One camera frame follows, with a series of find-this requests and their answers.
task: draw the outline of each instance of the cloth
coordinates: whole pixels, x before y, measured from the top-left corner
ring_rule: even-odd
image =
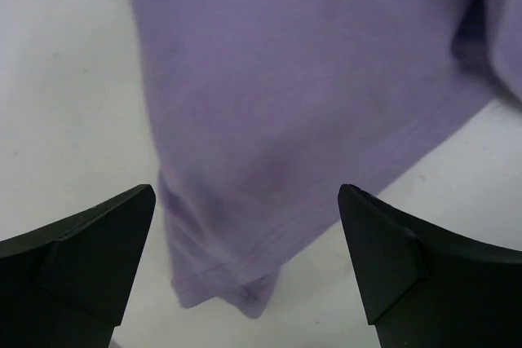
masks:
[[[181,305],[259,316],[341,183],[378,193],[519,95],[521,1],[132,0]]]

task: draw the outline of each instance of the white table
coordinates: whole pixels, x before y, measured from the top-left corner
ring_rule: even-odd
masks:
[[[127,0],[0,0],[0,239],[155,183]],[[496,101],[382,198],[458,233],[522,249],[522,112]],[[125,348],[376,348],[340,226],[284,269],[252,321],[211,301],[179,309],[157,209]]]

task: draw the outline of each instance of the black object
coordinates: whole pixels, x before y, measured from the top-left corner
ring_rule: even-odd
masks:
[[[522,346],[521,252],[454,234],[352,185],[338,203],[382,348]]]
[[[0,242],[0,346],[106,348],[122,322],[156,197],[140,185]]]

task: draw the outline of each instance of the towel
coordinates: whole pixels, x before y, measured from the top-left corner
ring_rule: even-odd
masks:
[[[172,284],[259,317],[280,267],[507,86],[522,0],[131,0]]]

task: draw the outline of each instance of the purple fabric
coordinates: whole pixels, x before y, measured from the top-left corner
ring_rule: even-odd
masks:
[[[462,26],[473,0],[132,2],[186,307],[259,316],[280,266],[338,221],[340,184],[379,192],[496,78],[522,89],[522,0],[484,0],[488,51],[474,12]]]

